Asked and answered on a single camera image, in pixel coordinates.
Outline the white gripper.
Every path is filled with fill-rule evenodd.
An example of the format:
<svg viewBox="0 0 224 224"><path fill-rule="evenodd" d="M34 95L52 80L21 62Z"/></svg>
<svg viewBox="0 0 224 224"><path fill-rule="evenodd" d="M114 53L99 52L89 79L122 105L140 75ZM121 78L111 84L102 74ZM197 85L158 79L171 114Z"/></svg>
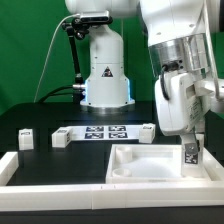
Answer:
<svg viewBox="0 0 224 224"><path fill-rule="evenodd" d="M155 102L162 133L181 135L185 152L197 154L196 136L190 132L209 111L210 102L208 96L197 95L193 76L176 71L160 75L155 84Z"/></svg>

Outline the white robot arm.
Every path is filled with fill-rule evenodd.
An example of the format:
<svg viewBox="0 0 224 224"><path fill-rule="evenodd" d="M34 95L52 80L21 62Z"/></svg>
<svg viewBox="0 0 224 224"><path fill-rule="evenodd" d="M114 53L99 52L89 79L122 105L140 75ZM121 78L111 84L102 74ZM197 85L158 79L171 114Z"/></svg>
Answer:
<svg viewBox="0 0 224 224"><path fill-rule="evenodd" d="M224 101L211 34L224 29L224 0L65 0L78 39L88 37L90 74L81 107L103 113L135 105L124 74L149 54L158 124L196 154L196 127ZM127 50L137 53L129 56Z"/></svg>

